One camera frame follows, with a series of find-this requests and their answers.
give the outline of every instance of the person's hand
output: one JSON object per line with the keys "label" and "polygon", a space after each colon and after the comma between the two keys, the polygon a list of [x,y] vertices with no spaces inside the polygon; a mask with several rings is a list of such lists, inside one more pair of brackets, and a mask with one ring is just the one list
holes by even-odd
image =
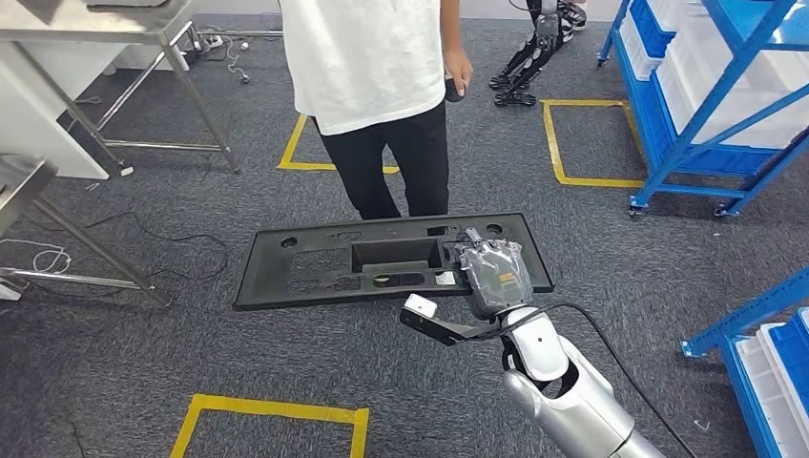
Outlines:
{"label": "person's hand", "polygon": [[463,48],[444,50],[444,67],[455,81],[455,90],[463,97],[472,80],[472,64]]}

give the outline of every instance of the black plastic panel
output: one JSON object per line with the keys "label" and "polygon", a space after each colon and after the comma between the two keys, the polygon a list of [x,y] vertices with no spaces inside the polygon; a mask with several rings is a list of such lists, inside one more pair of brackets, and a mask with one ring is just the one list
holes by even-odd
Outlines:
{"label": "black plastic panel", "polygon": [[522,244],[534,292],[553,290],[521,214],[387,219],[258,232],[234,308],[471,294],[452,249],[469,227]]}

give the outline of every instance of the yellow tape marking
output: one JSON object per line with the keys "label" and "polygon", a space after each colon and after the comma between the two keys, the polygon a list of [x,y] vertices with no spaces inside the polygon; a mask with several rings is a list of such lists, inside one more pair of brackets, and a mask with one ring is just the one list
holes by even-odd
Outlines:
{"label": "yellow tape marking", "polygon": [[[306,116],[306,114],[301,114],[298,116],[298,122],[295,123],[295,128],[292,129],[292,134],[289,136],[289,141],[286,142],[286,148],[283,150],[283,156],[280,157],[278,168],[284,170],[336,171],[337,168],[334,166],[334,164],[328,162],[297,162],[292,160],[292,155],[295,153],[295,149],[298,147],[298,141],[301,139],[303,127],[306,126],[307,117],[308,116]],[[382,171],[384,174],[394,175],[399,173],[399,167],[385,165],[382,168]]]}
{"label": "yellow tape marking", "polygon": [[634,123],[634,116],[629,102],[626,100],[543,100],[542,118],[545,123],[545,134],[548,137],[548,149],[550,150],[550,164],[553,166],[553,174],[561,184],[571,186],[599,186],[606,188],[640,188],[643,180],[639,179],[615,179],[615,178],[583,178],[568,177],[565,175],[565,168],[562,166],[562,155],[559,153],[559,142],[556,140],[556,130],[553,128],[553,118],[550,115],[550,107],[622,107],[630,130],[633,133],[635,146],[640,151],[640,136],[637,126]]}
{"label": "yellow tape marking", "polygon": [[353,425],[349,458],[363,458],[365,452],[365,435],[368,430],[367,408],[350,410],[347,408],[307,406],[303,404],[277,403],[256,399],[229,398],[195,394],[188,405],[185,419],[182,421],[170,458],[182,458],[185,449],[191,442],[194,427],[197,425],[202,410],[218,410],[224,412],[244,413],[248,415],[277,415],[301,420],[331,422]]}

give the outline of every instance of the metal shelf frame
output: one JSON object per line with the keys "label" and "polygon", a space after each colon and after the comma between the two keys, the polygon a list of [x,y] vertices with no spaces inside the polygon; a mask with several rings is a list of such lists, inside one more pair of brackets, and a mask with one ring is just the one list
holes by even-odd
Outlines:
{"label": "metal shelf frame", "polygon": [[683,354],[701,358],[714,348],[719,350],[728,371],[741,413],[759,458],[781,458],[773,431],[767,424],[756,393],[736,350],[736,343],[749,339],[742,333],[756,323],[809,298],[809,266],[746,302],[737,311],[680,343]]}
{"label": "metal shelf frame", "polygon": [[[627,86],[629,100],[641,133],[641,144],[646,158],[649,176],[643,186],[630,196],[631,213],[649,207],[654,193],[666,192],[727,198],[715,215],[737,216],[742,207],[750,202],[770,181],[782,172],[803,151],[809,149],[809,127],[796,136],[783,150],[735,147],[721,142],[740,133],[760,120],[777,113],[809,95],[809,84],[784,96],[759,112],[715,135],[704,143],[694,144],[694,138],[711,117],[716,108],[734,87],[762,50],[809,52],[809,4],[797,0],[702,0],[722,36],[733,53],[733,58],[718,79],[694,116],[678,135],[674,130],[665,98],[653,71],[650,81],[638,81],[633,76],[619,29],[632,0],[623,0],[612,22],[601,52],[599,67],[609,58],[615,48],[616,61],[621,68]],[[706,176],[727,177],[726,171],[688,167],[704,155],[715,151],[730,153],[738,148],[749,154],[761,155],[761,165],[752,174],[736,175],[743,178],[738,188],[688,186],[664,183],[672,173],[689,173]]]}

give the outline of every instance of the caster wheel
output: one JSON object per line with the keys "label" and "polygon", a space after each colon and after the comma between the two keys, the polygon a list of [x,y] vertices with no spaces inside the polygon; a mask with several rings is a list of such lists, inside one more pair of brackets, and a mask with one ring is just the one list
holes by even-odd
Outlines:
{"label": "caster wheel", "polygon": [[727,209],[724,205],[719,205],[714,209],[714,217],[716,218],[726,218],[729,217]]}

